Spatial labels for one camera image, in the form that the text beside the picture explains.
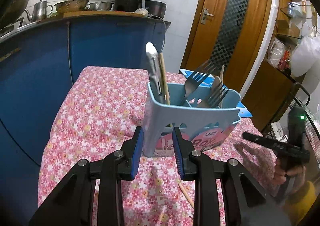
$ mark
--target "table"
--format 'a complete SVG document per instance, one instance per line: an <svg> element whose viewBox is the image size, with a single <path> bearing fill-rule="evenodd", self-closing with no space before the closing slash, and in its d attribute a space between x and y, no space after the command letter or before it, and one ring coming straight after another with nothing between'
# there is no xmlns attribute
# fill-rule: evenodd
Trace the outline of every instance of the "table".
<svg viewBox="0 0 320 226"><path fill-rule="evenodd" d="M180 74L167 73L168 82L184 83ZM39 174L38 205L81 158L103 159L120 149L142 125L147 96L146 70L86 67L64 100L52 125ZM249 118L242 118L225 142L205 153L226 161L238 159L258 182L275 193L271 179L276 157L269 149L248 142L242 133L260 135ZM193 209L182 194L174 157L141 157L134 181L122 181L126 225L192 225ZM222 192L217 180L220 221L225 225ZM194 182L183 182L194 199ZM97 225L96 183L93 225Z"/></svg>

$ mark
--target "screw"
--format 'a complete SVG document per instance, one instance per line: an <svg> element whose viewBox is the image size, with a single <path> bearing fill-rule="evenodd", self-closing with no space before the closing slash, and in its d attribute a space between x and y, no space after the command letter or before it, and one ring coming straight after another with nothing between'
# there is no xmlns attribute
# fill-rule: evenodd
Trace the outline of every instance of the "screw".
<svg viewBox="0 0 320 226"><path fill-rule="evenodd" d="M191 154L192 154L194 157L199 157L199 156L201 156L201 152L200 152L199 150L193 150L193 151L191 152Z"/></svg>
<svg viewBox="0 0 320 226"><path fill-rule="evenodd" d="M122 150L117 150L113 153L116 157L121 157L123 155L123 151Z"/></svg>
<svg viewBox="0 0 320 226"><path fill-rule="evenodd" d="M229 164L233 165L233 166L236 166L238 164L238 160L232 158L232 159L229 160Z"/></svg>
<svg viewBox="0 0 320 226"><path fill-rule="evenodd" d="M78 161L78 165L79 166L85 166L87 164L87 160L85 160L85 159L80 159L79 161Z"/></svg>

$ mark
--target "checkered glass panel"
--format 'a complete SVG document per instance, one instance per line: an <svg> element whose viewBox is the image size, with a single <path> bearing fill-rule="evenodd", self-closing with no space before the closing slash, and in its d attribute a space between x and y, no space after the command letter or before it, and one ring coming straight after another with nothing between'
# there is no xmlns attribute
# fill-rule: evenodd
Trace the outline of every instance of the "checkered glass panel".
<svg viewBox="0 0 320 226"><path fill-rule="evenodd" d="M242 29L248 3L249 0L227 1L219 34L210 57L210 60L218 66L215 74L220 73L222 65L225 66L225 70L228 67Z"/></svg>

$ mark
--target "fork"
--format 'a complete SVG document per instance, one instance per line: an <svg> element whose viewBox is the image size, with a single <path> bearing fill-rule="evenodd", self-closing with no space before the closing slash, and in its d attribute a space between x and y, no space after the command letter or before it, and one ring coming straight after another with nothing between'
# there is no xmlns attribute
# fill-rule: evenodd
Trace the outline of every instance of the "fork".
<svg viewBox="0 0 320 226"><path fill-rule="evenodd" d="M202 100L197 105L197 108L216 108L219 105L219 103L223 100L223 98L227 95L229 89L226 86L224 86L222 82L220 82L211 91L212 94L210 94L207 98Z"/></svg>
<svg viewBox="0 0 320 226"><path fill-rule="evenodd" d="M188 96L194 92L199 85L207 78L211 72L213 72L217 67L214 66L211 62L208 63L209 60L206 60L202 63L190 76L187 78L184 83L185 94L183 99L181 100L181 105L184 104Z"/></svg>

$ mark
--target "wok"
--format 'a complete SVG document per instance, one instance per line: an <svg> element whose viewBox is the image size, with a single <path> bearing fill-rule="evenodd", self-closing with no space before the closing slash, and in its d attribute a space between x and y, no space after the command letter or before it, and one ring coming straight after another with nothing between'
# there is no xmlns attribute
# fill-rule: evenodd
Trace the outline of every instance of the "wok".
<svg viewBox="0 0 320 226"><path fill-rule="evenodd" d="M0 29L14 23L22 15L29 0L12 0L11 4L0 18Z"/></svg>

